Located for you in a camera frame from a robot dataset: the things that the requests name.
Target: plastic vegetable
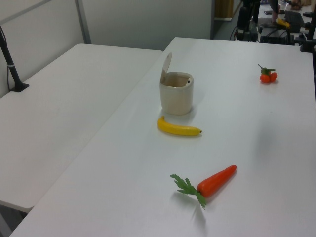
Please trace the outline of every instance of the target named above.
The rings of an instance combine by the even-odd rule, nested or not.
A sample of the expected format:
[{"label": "plastic vegetable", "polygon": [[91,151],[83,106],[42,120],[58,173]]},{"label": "plastic vegetable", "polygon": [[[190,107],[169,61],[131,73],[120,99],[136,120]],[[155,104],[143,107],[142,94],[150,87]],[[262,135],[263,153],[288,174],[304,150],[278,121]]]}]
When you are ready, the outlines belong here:
[{"label": "plastic vegetable", "polygon": [[160,130],[176,135],[183,135],[183,136],[197,136],[202,131],[197,127],[190,127],[190,126],[180,126],[168,123],[164,120],[164,116],[157,121],[157,126]]},{"label": "plastic vegetable", "polygon": [[197,189],[191,185],[189,179],[185,179],[184,181],[176,174],[172,174],[170,177],[175,179],[174,182],[180,188],[180,190],[178,190],[179,192],[188,195],[196,195],[201,206],[205,208],[205,198],[208,198],[216,193],[232,177],[236,169],[236,165],[229,166],[228,168],[200,182]]},{"label": "plastic vegetable", "polygon": [[261,76],[260,76],[260,81],[262,83],[270,83],[270,82],[275,82],[277,79],[277,73],[271,73],[272,71],[275,71],[275,69],[271,68],[263,68],[259,65],[261,68]]},{"label": "plastic vegetable", "polygon": [[278,18],[276,20],[276,22],[279,24],[279,25],[282,25],[282,26],[285,26],[286,28],[289,28],[291,25],[290,23],[286,22],[286,21],[283,21],[282,19]]}]

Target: beige cup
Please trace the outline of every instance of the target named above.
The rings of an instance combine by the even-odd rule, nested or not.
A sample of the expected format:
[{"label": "beige cup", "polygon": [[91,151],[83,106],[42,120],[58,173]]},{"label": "beige cup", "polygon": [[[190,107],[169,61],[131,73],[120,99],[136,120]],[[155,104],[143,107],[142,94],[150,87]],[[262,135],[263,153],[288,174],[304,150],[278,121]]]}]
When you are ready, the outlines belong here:
[{"label": "beige cup", "polygon": [[160,78],[160,101],[162,110],[172,115],[185,115],[192,107],[193,77],[188,73],[167,73],[172,53],[169,53]]}]

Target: carrot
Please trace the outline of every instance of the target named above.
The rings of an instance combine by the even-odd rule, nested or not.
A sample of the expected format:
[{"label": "carrot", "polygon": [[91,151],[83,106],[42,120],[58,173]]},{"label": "carrot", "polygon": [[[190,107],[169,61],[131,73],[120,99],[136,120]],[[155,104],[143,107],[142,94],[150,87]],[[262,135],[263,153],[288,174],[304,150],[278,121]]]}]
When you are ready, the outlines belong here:
[{"label": "carrot", "polygon": [[183,194],[196,195],[198,201],[204,209],[206,206],[205,198],[208,198],[216,193],[232,177],[236,169],[236,165],[229,166],[228,168],[200,182],[197,189],[191,185],[189,179],[185,179],[184,181],[176,174],[171,174],[170,177],[175,179],[174,182],[180,188],[180,190],[178,190],[179,192]]},{"label": "carrot", "polygon": [[236,169],[236,165],[231,165],[217,174],[203,180],[198,184],[197,191],[199,191],[205,198],[212,196],[232,177]]}]

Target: yellow object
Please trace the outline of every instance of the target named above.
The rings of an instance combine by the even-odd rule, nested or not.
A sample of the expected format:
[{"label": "yellow object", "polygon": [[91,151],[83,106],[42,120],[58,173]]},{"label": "yellow object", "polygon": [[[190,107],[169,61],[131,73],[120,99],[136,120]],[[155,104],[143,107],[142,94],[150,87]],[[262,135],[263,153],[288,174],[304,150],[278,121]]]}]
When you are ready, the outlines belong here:
[{"label": "yellow object", "polygon": [[291,26],[290,23],[288,23],[288,22],[286,22],[286,21],[284,21],[284,20],[282,20],[282,19],[280,19],[280,18],[278,18],[278,19],[276,20],[276,22],[277,22],[279,25],[285,26],[285,27],[287,27],[287,28],[289,28],[289,27]]},{"label": "yellow object", "polygon": [[164,120],[164,116],[161,116],[161,118],[157,120],[157,126],[160,130],[175,135],[197,136],[202,132],[197,127],[180,126],[168,123]]}]

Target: open lid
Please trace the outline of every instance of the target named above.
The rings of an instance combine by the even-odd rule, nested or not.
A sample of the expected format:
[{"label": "open lid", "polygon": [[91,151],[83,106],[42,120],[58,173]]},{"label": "open lid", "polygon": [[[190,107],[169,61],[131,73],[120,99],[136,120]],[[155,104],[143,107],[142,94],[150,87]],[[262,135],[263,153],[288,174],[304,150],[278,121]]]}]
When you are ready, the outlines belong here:
[{"label": "open lid", "polygon": [[163,84],[164,82],[164,77],[166,76],[170,63],[171,63],[171,58],[172,58],[172,53],[169,53],[168,56],[166,57],[166,60],[164,61],[162,72],[161,72],[161,78],[160,78],[161,84]]}]

